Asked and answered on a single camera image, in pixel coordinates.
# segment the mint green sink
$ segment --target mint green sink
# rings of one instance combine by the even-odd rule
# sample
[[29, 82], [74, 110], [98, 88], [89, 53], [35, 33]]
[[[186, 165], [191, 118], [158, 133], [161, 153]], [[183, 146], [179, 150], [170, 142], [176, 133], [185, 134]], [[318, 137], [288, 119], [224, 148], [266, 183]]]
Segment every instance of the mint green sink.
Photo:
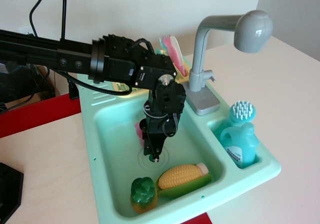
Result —
[[[78, 78], [91, 83], [85, 76]], [[110, 83], [100, 86], [110, 89]], [[147, 94], [120, 98], [80, 88], [80, 102], [88, 157], [100, 223], [181, 223], [277, 176], [278, 161], [260, 143], [256, 162], [239, 169], [222, 148], [213, 131], [228, 117], [229, 106], [220, 99], [220, 109], [196, 115], [186, 103], [178, 133], [167, 138], [154, 163], [143, 155], [135, 123], [145, 118], [142, 107]], [[177, 199], [159, 197], [155, 209], [137, 214], [130, 205], [134, 179], [156, 180], [180, 164], [203, 162], [212, 175], [208, 185]]]

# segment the red table edge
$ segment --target red table edge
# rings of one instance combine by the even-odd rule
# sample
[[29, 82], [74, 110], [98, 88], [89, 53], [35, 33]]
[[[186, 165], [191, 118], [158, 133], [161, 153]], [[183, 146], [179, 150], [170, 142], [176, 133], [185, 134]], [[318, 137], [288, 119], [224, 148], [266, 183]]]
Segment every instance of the red table edge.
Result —
[[[69, 94], [39, 101], [0, 115], [0, 138], [50, 123], [81, 112], [80, 100], [71, 100]], [[203, 213], [183, 224], [212, 224]]]

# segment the sink drain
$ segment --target sink drain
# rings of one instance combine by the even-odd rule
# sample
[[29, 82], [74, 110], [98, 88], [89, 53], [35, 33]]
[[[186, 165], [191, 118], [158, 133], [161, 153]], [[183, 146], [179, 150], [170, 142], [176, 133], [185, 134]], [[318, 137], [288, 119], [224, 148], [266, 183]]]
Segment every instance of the sink drain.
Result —
[[167, 163], [169, 162], [169, 153], [165, 147], [162, 149], [162, 153], [159, 156], [160, 157], [159, 162], [150, 161], [149, 159], [150, 156], [144, 155], [143, 150], [144, 149], [141, 149], [138, 154], [138, 162], [139, 162], [139, 165], [145, 170], [158, 171], [159, 167], [167, 165]]

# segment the white table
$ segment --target white table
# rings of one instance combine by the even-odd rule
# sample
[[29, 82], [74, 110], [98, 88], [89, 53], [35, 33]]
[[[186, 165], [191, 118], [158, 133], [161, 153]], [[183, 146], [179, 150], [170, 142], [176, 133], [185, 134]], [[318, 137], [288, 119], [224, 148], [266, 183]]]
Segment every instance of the white table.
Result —
[[[319, 223], [320, 62], [275, 38], [259, 54], [227, 45], [205, 59], [229, 105], [255, 105], [256, 134], [282, 165], [276, 178], [209, 211], [213, 223]], [[98, 223], [85, 144], [81, 114], [0, 139], [0, 161], [25, 174], [7, 223]]]
[[255, 105], [256, 134], [282, 166], [276, 178], [208, 212], [211, 220], [320, 223], [320, 62], [276, 38], [259, 54], [228, 45], [205, 57], [229, 105]]

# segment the bottle label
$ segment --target bottle label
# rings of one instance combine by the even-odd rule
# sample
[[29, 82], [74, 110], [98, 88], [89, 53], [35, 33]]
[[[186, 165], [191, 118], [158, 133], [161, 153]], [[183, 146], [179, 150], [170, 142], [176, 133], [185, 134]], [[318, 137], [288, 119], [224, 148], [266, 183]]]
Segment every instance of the bottle label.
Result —
[[231, 159], [235, 162], [235, 164], [241, 168], [243, 163], [241, 148], [237, 146], [229, 146], [229, 147], [225, 147], [225, 150], [227, 151]]

